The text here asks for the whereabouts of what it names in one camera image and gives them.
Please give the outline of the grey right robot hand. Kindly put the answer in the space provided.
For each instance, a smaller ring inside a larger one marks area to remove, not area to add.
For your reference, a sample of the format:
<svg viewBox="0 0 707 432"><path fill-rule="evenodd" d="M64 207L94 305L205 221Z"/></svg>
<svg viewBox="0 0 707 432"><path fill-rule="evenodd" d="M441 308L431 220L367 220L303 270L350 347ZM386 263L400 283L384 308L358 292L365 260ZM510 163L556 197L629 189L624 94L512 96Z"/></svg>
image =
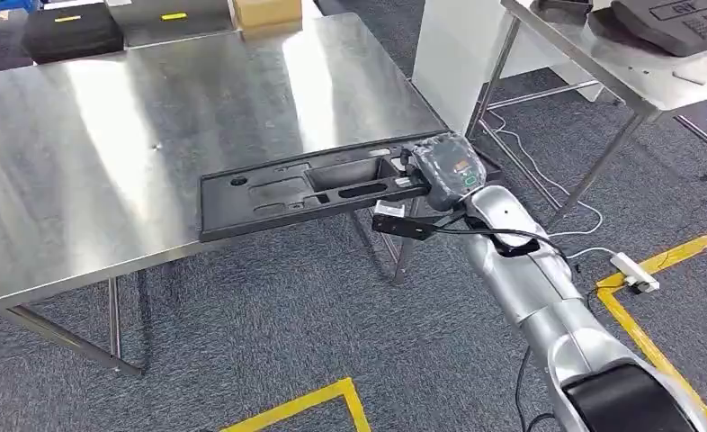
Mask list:
<svg viewBox="0 0 707 432"><path fill-rule="evenodd" d="M487 170L460 134L445 132L419 140L409 152L430 184L426 200L433 210L447 212L486 186Z"/></svg>

